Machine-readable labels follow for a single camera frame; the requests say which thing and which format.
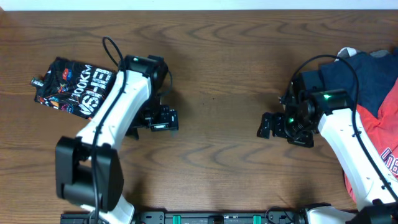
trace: tabletop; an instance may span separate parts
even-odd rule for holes
[[[124,55],[163,56],[174,78],[162,101],[178,111],[179,131],[140,129],[119,152],[123,195],[137,209],[355,208],[321,136],[304,148],[256,131],[264,112],[283,111],[278,96],[310,57],[397,45],[396,11],[2,12],[0,223],[58,223],[80,211],[56,196],[54,152],[88,121],[35,103],[29,82],[57,56],[116,69],[104,35]]]

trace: green light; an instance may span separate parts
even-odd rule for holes
[[[325,94],[325,95],[323,95],[323,97],[325,97],[325,99],[329,99],[329,98],[331,98],[331,95]]]

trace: fabric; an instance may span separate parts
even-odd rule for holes
[[[346,60],[355,69],[359,79],[359,105],[366,108],[375,118],[387,94],[398,78],[398,49],[393,54],[385,51],[374,56],[349,48],[342,49],[339,56],[356,55]],[[320,67],[320,77],[327,90],[345,89],[354,99],[356,85],[349,68],[343,62],[334,62]]]
[[[34,78],[35,101],[82,118],[92,118],[108,96],[116,74],[85,63],[56,58],[43,80]]]
[[[382,102],[377,118],[363,106],[358,105],[357,110],[369,139],[385,165],[395,177],[398,177],[398,79]],[[355,201],[353,189],[346,175],[345,184],[348,193]]]

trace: green indicator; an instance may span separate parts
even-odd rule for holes
[[[181,224],[181,216],[180,215],[173,216],[173,224]]]
[[[261,216],[259,215],[253,216],[253,224],[261,224]]]
[[[325,99],[329,99],[329,98],[331,98],[331,95],[325,94],[325,95],[323,95],[323,97],[325,97]]]

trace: pile of clothes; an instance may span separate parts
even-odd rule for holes
[[[367,54],[343,48],[338,56],[346,59],[358,75],[357,110],[362,124],[385,165],[398,177],[398,49]],[[355,79],[344,63],[322,65],[320,72],[327,90],[343,88],[355,98]],[[345,184],[355,200],[346,175]]]

